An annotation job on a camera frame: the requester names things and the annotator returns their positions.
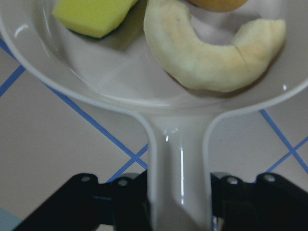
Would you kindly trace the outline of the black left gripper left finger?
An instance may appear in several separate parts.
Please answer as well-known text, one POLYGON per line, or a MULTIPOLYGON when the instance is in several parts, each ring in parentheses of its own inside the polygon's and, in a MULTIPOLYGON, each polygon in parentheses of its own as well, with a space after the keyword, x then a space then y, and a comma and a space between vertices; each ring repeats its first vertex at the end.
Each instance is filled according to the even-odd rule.
POLYGON ((107 183, 96 175, 74 175, 16 228, 16 231, 115 231, 152 229, 147 172, 127 173, 107 183))

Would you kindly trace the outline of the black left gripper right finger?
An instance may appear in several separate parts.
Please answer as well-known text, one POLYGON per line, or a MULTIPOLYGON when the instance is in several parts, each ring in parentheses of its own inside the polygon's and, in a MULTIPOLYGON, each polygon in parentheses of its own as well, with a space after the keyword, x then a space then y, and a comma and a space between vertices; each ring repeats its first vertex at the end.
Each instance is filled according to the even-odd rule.
POLYGON ((226 173, 211 174, 217 231, 306 231, 308 193, 276 173, 253 183, 226 173))

